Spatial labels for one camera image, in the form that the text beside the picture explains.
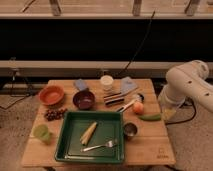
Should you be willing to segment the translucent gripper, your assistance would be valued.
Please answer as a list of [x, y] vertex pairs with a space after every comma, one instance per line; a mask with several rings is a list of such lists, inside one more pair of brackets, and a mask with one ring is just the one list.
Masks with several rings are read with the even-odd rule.
[[175, 103], [166, 96], [165, 90], [162, 90], [160, 92], [158, 96], [158, 102], [161, 108], [162, 118], [164, 121], [170, 120], [180, 106], [179, 103]]

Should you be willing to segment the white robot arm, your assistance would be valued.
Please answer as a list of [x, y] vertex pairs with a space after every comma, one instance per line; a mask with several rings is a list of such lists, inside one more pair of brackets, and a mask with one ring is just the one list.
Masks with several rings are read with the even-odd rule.
[[187, 97], [213, 112], [213, 85], [206, 82], [208, 76], [208, 65], [200, 60], [170, 68], [167, 83], [158, 96], [162, 118], [170, 120]]

